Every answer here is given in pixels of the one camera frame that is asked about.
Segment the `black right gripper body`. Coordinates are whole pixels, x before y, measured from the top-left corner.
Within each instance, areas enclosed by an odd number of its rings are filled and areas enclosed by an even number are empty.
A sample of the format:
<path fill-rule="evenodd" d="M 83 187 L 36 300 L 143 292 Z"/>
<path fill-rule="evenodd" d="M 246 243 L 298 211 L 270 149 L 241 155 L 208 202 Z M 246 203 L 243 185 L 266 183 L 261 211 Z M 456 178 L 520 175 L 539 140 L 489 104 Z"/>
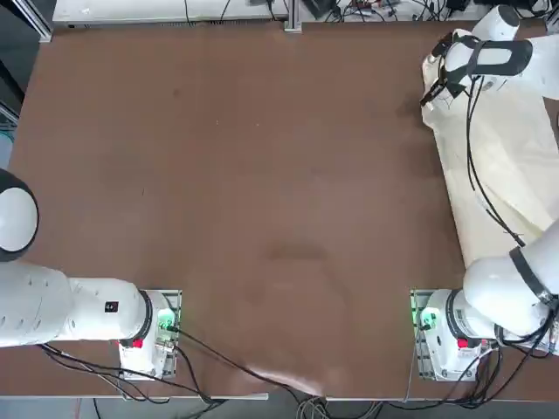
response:
<path fill-rule="evenodd" d="M 448 79 L 447 71 L 444 68 L 439 71 L 438 80 L 443 89 L 445 89 L 452 97 L 458 97 L 465 91 L 464 86 Z"/>

